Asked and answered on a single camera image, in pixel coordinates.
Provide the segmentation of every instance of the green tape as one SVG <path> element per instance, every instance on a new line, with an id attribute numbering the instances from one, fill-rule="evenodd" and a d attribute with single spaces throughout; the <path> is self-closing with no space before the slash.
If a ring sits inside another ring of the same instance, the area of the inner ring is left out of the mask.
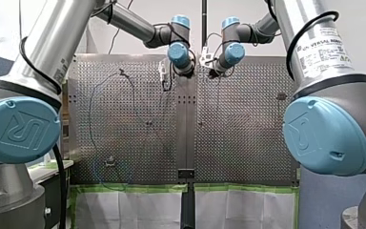
<path id="1" fill-rule="evenodd" d="M 136 185 L 136 184 L 94 184 L 94 185 L 72 185 L 71 186 L 71 229 L 76 226 L 76 199 L 79 194 L 84 193 L 137 193 L 137 194 L 168 194 L 187 193 L 187 184 L 182 185 Z"/>
<path id="2" fill-rule="evenodd" d="M 78 193 L 186 193 L 187 185 L 130 185 L 130 184 L 104 184 L 104 185 L 77 185 L 72 189 L 77 189 Z"/>
<path id="3" fill-rule="evenodd" d="M 71 210 L 71 229 L 76 227 L 76 198 L 78 197 L 78 190 L 71 188 L 70 196 L 70 210 Z"/>
<path id="4" fill-rule="evenodd" d="M 195 184 L 194 190 L 196 192 L 224 192 L 224 191 L 249 191 L 260 193 L 275 193 L 275 194 L 293 194 L 298 192 L 294 187 L 275 187 L 264 185 L 250 185 L 250 184 Z"/>
<path id="5" fill-rule="evenodd" d="M 299 188 L 298 187 L 275 187 L 264 185 L 249 185 L 249 184 L 195 184 L 196 192 L 228 192 L 228 191 L 246 191 L 259 193 L 274 193 L 274 194 L 294 194 L 294 229 L 298 229 L 298 214 L 299 214 Z"/>

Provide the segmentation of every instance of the robotic arm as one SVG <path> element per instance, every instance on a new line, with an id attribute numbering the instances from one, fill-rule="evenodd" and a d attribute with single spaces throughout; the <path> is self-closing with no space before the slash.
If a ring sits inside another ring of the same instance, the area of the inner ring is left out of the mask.
<path id="1" fill-rule="evenodd" d="M 149 49 L 169 45 L 168 57 L 176 73 L 188 77 L 193 75 L 195 63 L 194 56 L 190 56 L 188 17 L 177 15 L 170 24 L 153 26 L 118 3 L 98 14 L 98 17 L 142 40 Z"/>
<path id="2" fill-rule="evenodd" d="M 253 26 L 237 17 L 223 21 L 223 52 L 206 64 L 210 77 L 240 62 L 241 43 L 270 43 L 281 29 L 297 87 L 283 126 L 290 152 L 315 173 L 366 174 L 366 74 L 353 69 L 336 29 L 338 13 L 320 0 L 275 0 L 274 9 L 274 17 L 269 13 Z"/>
<path id="3" fill-rule="evenodd" d="M 0 77 L 0 163 L 27 163 L 46 154 L 57 141 L 61 84 L 92 12 L 105 1 L 48 1 L 10 73 Z M 146 47 L 170 45 L 168 57 L 179 75 L 191 76 L 190 21 L 175 16 L 153 26 L 119 4 L 100 18 L 141 39 Z"/>
<path id="4" fill-rule="evenodd" d="M 243 43 L 269 44 L 279 30 L 278 24 L 270 14 L 254 25 L 240 24 L 239 18 L 228 17 L 222 22 L 222 54 L 218 58 L 204 53 L 203 66 L 211 68 L 210 77 L 223 75 L 245 57 Z"/>

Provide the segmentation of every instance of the white cloth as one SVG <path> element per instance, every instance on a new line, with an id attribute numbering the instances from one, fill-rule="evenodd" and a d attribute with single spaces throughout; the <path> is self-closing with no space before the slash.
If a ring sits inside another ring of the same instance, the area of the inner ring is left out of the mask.
<path id="1" fill-rule="evenodd" d="M 295 194 L 253 191 L 195 193 L 197 229 L 293 229 Z"/>
<path id="2" fill-rule="evenodd" d="M 84 193 L 76 198 L 77 229 L 180 229 L 181 193 Z"/>

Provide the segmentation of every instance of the ur logo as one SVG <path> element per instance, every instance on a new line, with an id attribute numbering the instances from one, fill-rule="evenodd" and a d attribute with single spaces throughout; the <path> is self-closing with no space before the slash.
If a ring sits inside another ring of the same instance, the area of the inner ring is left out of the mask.
<path id="1" fill-rule="evenodd" d="M 24 112 L 17 112 L 11 117 L 8 127 L 1 137 L 1 143 L 29 150 L 38 150 L 49 125 L 50 122 L 46 119 Z"/>
<path id="2" fill-rule="evenodd" d="M 317 150 L 318 144 L 314 134 L 314 127 L 311 125 L 308 113 L 305 113 L 290 122 L 289 131 L 299 156 Z"/>

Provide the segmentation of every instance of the grey panel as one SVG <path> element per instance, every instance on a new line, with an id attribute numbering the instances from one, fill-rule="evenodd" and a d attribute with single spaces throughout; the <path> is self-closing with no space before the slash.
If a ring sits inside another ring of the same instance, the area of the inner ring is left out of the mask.
<path id="1" fill-rule="evenodd" d="M 282 135 L 293 94 L 283 57 L 246 57 L 228 78 L 197 88 L 196 182 L 296 184 L 297 164 Z M 286 94 L 285 100 L 277 99 Z"/>
<path id="2" fill-rule="evenodd" d="M 77 57 L 69 81 L 70 153 L 71 159 L 76 159 L 72 182 L 177 182 L 174 92 L 162 93 L 158 73 L 158 63 L 164 57 Z M 119 69 L 131 77 L 134 93 Z M 91 131 L 97 149 L 89 132 L 90 100 Z M 116 163 L 105 166 L 111 156 Z"/>

